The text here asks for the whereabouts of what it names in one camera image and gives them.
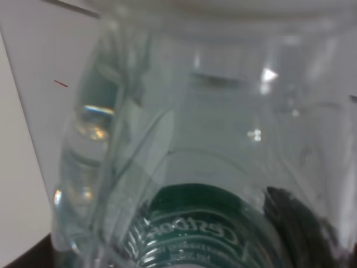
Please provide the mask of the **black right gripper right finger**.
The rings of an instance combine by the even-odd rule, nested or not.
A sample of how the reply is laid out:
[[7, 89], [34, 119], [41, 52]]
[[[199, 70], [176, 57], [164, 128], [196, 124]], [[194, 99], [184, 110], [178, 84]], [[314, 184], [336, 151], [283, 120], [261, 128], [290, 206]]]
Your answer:
[[338, 267], [335, 230], [283, 188], [266, 188], [264, 214], [281, 237], [293, 267]]

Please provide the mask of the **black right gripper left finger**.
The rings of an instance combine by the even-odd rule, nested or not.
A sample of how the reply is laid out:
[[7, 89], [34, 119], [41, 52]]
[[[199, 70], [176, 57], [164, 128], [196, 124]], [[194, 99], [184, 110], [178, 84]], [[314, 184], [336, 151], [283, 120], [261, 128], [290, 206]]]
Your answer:
[[48, 234], [40, 242], [35, 244], [29, 250], [13, 261], [8, 263], [4, 268], [54, 268], [55, 255], [52, 246], [51, 235]]

